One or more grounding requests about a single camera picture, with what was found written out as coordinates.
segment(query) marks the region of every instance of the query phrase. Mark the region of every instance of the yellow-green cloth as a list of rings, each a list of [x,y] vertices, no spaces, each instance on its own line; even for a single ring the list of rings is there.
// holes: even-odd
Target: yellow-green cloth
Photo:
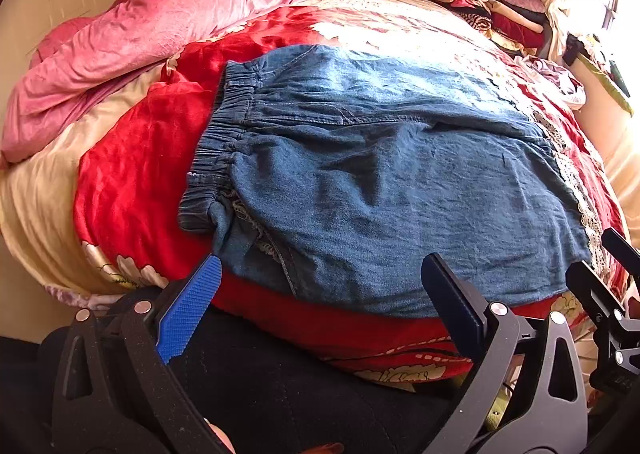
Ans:
[[[628,101],[626,101],[625,95],[618,88],[618,86],[613,83],[613,80],[611,80],[611,78],[609,78],[604,72],[600,71],[595,66],[595,64],[582,53],[578,53],[578,59],[585,65],[587,69],[591,71],[591,74],[593,74],[598,79],[609,96],[613,98],[622,109],[626,110],[631,116],[633,116],[634,108]]]

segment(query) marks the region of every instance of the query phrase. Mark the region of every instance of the denim shorts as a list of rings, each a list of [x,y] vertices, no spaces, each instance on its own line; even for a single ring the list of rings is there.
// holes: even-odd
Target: denim shorts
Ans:
[[[436,314],[433,251],[510,305],[591,258],[550,142],[488,76],[322,45],[228,63],[179,221],[241,277],[399,317]]]

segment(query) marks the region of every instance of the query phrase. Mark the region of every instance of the silver screw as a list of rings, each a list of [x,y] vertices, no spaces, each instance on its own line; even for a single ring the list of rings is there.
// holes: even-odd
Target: silver screw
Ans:
[[[562,315],[562,313],[559,311],[552,311],[550,316],[551,316],[551,320],[553,320],[553,322],[555,322],[559,326],[564,324],[564,322],[566,321],[566,319],[564,318],[564,315]]]
[[[508,312],[507,306],[505,306],[502,302],[494,302],[493,304],[491,304],[490,308],[491,308],[491,313],[494,313],[500,316],[507,315],[507,312]]]
[[[91,315],[91,312],[88,309],[81,309],[76,313],[76,320],[78,322],[84,322],[89,318],[89,315]]]
[[[133,310],[140,315],[149,313],[150,309],[151,303],[148,300],[141,300],[140,302],[136,302],[136,305],[133,306]]]

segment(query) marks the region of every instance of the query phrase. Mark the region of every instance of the textured blue pad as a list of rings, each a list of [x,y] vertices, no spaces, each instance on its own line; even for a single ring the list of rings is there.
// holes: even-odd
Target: textured blue pad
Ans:
[[[158,324],[156,349],[166,364],[184,352],[211,299],[220,287],[222,265],[210,255],[191,276]]]

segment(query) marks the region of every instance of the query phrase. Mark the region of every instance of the red bedspread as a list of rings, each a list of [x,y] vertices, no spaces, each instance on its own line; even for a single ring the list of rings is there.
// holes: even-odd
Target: red bedspread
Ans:
[[[84,155],[74,222],[88,256],[108,259],[107,265],[96,264],[103,274],[129,286],[162,284],[164,279],[187,276],[209,252],[210,237],[180,230],[177,210],[223,65],[289,44],[369,44],[373,49],[379,42],[377,49],[388,44],[384,50],[414,53],[428,46],[433,58],[473,65],[503,87],[511,84],[520,101],[528,102],[531,116],[558,140],[558,159],[568,169],[567,177],[572,167],[579,170],[582,194],[577,197],[586,227],[622,231],[620,210],[571,111],[536,98],[526,79],[515,74],[517,67],[511,69],[508,58],[490,42],[437,6],[417,12],[396,3],[385,12],[382,2],[344,0],[344,8],[337,8],[336,2],[280,8],[220,40],[187,45],[169,61],[162,81]],[[381,34],[384,42],[378,39]],[[398,40],[412,41],[394,49]],[[622,294],[623,271],[601,250],[598,253],[601,264],[595,260],[594,268],[617,295]],[[470,367],[470,360],[456,354],[439,319],[398,319],[305,303],[226,271],[213,304],[373,380],[424,382]],[[520,307],[517,313],[545,317],[550,309],[564,313],[572,328],[584,327],[586,318],[570,293]]]

